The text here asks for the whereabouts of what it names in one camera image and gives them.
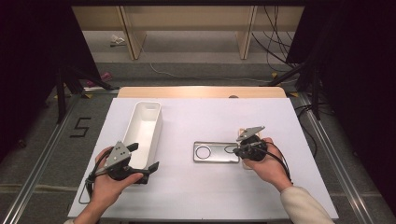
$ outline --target white sleeve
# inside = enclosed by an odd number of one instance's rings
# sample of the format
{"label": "white sleeve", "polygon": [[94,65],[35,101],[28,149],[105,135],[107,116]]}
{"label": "white sleeve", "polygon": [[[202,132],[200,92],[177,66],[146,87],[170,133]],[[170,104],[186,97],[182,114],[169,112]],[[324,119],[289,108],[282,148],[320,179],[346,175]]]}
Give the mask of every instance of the white sleeve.
{"label": "white sleeve", "polygon": [[291,221],[300,223],[333,223],[326,210],[306,189],[289,187],[280,193],[280,201]]}

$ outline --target hand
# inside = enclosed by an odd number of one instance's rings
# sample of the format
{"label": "hand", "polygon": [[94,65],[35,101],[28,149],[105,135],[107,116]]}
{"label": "hand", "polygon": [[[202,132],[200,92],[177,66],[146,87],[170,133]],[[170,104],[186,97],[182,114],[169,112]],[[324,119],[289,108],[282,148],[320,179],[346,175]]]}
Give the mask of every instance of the hand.
{"label": "hand", "polygon": [[[282,155],[279,150],[274,147],[273,140],[271,138],[263,138],[262,140],[269,143],[267,144],[268,152],[271,152],[282,160]],[[283,166],[279,161],[269,155],[266,155],[262,161],[244,159],[244,163],[252,168],[262,180],[274,185],[279,192],[292,186]]]}
{"label": "hand", "polygon": [[[111,147],[103,149],[102,152],[96,156],[95,162],[98,162],[101,156],[109,149],[111,149]],[[105,165],[105,162],[106,160],[102,160],[98,168],[102,168]],[[141,177],[143,177],[143,174],[137,173],[130,175],[121,181],[117,181],[108,175],[97,176],[93,184],[91,201],[81,214],[78,215],[74,223],[95,223],[107,208],[119,198],[122,191],[126,187],[138,181]]]}

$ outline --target black wire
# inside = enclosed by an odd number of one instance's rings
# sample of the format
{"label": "black wire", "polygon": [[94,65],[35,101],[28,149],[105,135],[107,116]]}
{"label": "black wire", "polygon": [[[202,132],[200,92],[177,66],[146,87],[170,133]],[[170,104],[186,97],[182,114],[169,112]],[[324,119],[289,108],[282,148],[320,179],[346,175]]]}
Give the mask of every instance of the black wire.
{"label": "black wire", "polygon": [[288,179],[289,179],[289,181],[291,181],[291,177],[290,177],[290,171],[289,171],[289,166],[287,166],[278,156],[276,156],[276,155],[274,155],[274,154],[272,154],[271,152],[269,152],[269,151],[266,151],[266,150],[263,150],[263,149],[261,149],[261,148],[259,148],[259,147],[252,147],[252,148],[254,148],[254,149],[256,149],[256,150],[259,150],[259,151],[261,151],[261,152],[263,152],[263,153],[265,153],[266,155],[269,155],[269,156],[271,156],[272,158],[274,158],[276,161],[278,161],[281,165],[282,165],[282,167],[283,167],[283,169],[285,170],[285,173],[286,173],[286,176],[288,177]]}
{"label": "black wire", "polygon": [[[268,39],[271,39],[271,36],[269,36],[268,34],[266,34],[264,31],[262,32]],[[287,45],[287,44],[284,44],[284,43],[280,43],[280,42],[277,42],[276,40],[274,40],[274,39],[272,39],[272,41],[274,41],[274,42],[276,42],[277,44],[281,44],[281,45],[283,45],[283,46],[286,46],[286,47],[290,47],[290,45]]]}
{"label": "black wire", "polygon": [[293,38],[291,38],[289,32],[286,32],[286,34],[289,36],[290,40],[293,41]]}
{"label": "black wire", "polygon": [[[100,158],[99,160],[96,162],[95,166],[92,169],[92,172],[88,175],[88,177],[85,179],[85,185],[84,185],[84,189],[86,189],[88,191],[88,195],[90,196],[90,201],[91,201],[91,196],[92,196],[92,185],[95,181],[95,178],[99,175],[96,174],[96,171],[99,167],[99,164],[102,162],[102,160],[107,157],[108,155],[110,155],[111,150],[113,149],[113,147],[111,149],[109,149],[108,151],[106,151]],[[84,192],[84,189],[81,191],[79,198],[78,198],[78,202],[81,204],[87,204],[89,202],[82,202],[81,201],[81,197],[82,197],[82,193]]]}
{"label": "black wire", "polygon": [[[272,37],[274,36],[274,34],[276,34],[276,38],[277,38],[278,42],[280,42],[280,43],[283,44],[282,39],[279,37],[279,34],[278,34],[278,32],[277,32],[277,14],[278,14],[278,12],[279,12],[279,7],[278,7],[278,6],[274,6],[274,10],[275,10],[275,12],[274,12],[275,21],[274,21],[274,23],[273,23],[272,20],[271,20],[271,18],[270,18],[270,15],[269,15],[268,12],[267,12],[267,8],[264,6],[265,14],[267,15],[267,18],[268,18],[268,20],[269,20],[269,22],[271,23],[271,26],[272,26],[272,28],[273,28],[273,32],[272,32],[272,34],[271,34],[271,39],[272,39]],[[285,57],[285,59],[286,59],[286,55],[285,55],[285,53],[283,52],[283,49],[282,49],[282,47],[281,47],[280,44],[279,44],[279,48],[280,48],[280,51],[281,51],[282,54],[283,54],[283,57]]]}
{"label": "black wire", "polygon": [[278,60],[280,60],[282,63],[288,65],[288,66],[291,67],[291,68],[293,68],[292,65],[286,63],[286,61],[284,61],[283,59],[279,58],[279,57],[276,56],[271,50],[269,50],[268,48],[266,48],[266,47],[256,38],[256,36],[255,36],[253,33],[252,33],[252,36],[253,36],[253,38],[256,40],[256,42],[267,52],[267,56],[266,56],[266,58],[267,58],[267,64],[271,67],[271,69],[273,69],[274,71],[277,71],[277,72],[288,72],[288,71],[281,71],[281,70],[278,70],[278,69],[274,68],[274,67],[270,64],[270,62],[268,61],[268,54],[271,54],[272,56],[274,56],[274,57],[276,57]]}
{"label": "black wire", "polygon": [[319,110],[320,113],[325,114],[325,115],[329,115],[329,116],[335,116],[334,112],[324,112],[323,110]]}
{"label": "black wire", "polygon": [[[286,161],[285,156],[283,156],[283,153],[280,151],[280,149],[274,143],[265,142],[265,144],[271,144],[272,146],[274,146],[279,151],[280,156],[282,157],[281,159],[284,160],[285,162],[283,162],[278,156],[274,155],[273,153],[271,153],[269,151],[263,150],[263,149],[261,149],[259,147],[251,147],[251,148],[259,150],[259,151],[265,153],[266,155],[269,155],[269,156],[273,157],[274,159],[276,159],[282,165],[283,169],[285,170],[286,176],[291,181],[290,169],[289,169],[288,162]],[[224,151],[227,152],[227,153],[233,153],[233,152],[227,151],[226,150],[227,147],[224,148]]]}
{"label": "black wire", "polygon": [[308,134],[308,136],[312,139],[313,143],[314,143],[314,152],[312,153],[313,157],[315,158],[318,154],[318,144],[317,141],[315,140],[314,136],[305,128],[305,126],[301,123],[301,116],[304,112],[307,112],[309,110],[312,109],[312,105],[301,105],[298,106],[296,108],[294,108],[294,110],[298,110],[298,109],[303,109],[302,111],[300,111],[300,113],[297,116],[297,120],[300,122],[301,127],[303,128],[303,131]]}

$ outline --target white rectangular container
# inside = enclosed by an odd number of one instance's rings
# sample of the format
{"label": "white rectangular container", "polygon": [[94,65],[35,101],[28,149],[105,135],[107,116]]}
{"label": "white rectangular container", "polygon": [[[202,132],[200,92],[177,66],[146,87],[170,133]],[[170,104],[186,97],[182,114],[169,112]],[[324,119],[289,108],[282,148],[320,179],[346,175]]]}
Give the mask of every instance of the white rectangular container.
{"label": "white rectangular container", "polygon": [[122,143],[129,146],[138,143],[132,152],[129,165],[135,169],[148,169],[154,163],[157,144],[163,126],[161,105],[157,102],[139,102],[134,107]]}

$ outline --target person's left hand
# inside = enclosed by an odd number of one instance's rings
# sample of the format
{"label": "person's left hand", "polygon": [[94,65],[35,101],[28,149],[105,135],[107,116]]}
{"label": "person's left hand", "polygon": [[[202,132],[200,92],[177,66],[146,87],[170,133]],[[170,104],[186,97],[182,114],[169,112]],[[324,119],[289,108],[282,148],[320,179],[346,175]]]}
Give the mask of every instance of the person's left hand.
{"label": "person's left hand", "polygon": [[[111,147],[107,147],[102,150],[99,155],[96,156],[95,162],[99,160],[99,158]],[[99,168],[105,165],[106,160],[102,160],[99,164]],[[99,175],[96,177],[95,182],[93,184],[93,194],[91,198],[91,203],[99,203],[102,206],[109,207],[113,204],[121,195],[122,191],[132,185],[134,182],[138,181],[143,174],[137,173],[133,175],[129,175],[125,179],[119,181],[114,180],[108,175]]]}
{"label": "person's left hand", "polygon": [[[107,147],[102,150],[99,155],[96,156],[95,162],[99,161],[102,155],[111,149]],[[106,160],[102,160],[98,168],[102,168],[105,165]],[[143,177],[143,174],[136,173],[126,177],[125,179],[118,181],[112,179],[108,175],[99,175],[96,177],[93,184],[93,193],[91,201],[84,208],[84,210],[74,220],[75,224],[94,224],[107,210],[107,208],[113,204],[121,195],[122,191],[138,181]]]}

